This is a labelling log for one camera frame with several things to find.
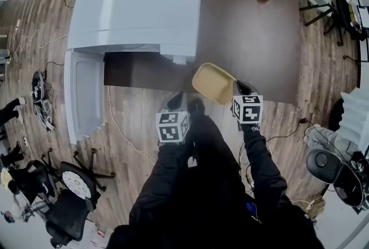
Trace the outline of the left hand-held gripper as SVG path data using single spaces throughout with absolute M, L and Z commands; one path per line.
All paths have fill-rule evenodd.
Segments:
M 165 100 L 156 114 L 159 142 L 182 143 L 189 127 L 187 94 L 181 91 Z

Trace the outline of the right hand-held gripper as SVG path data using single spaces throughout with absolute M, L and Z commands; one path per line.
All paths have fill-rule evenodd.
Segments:
M 259 124 L 263 113 L 263 96 L 257 89 L 240 80 L 233 85 L 232 114 L 239 124 Z

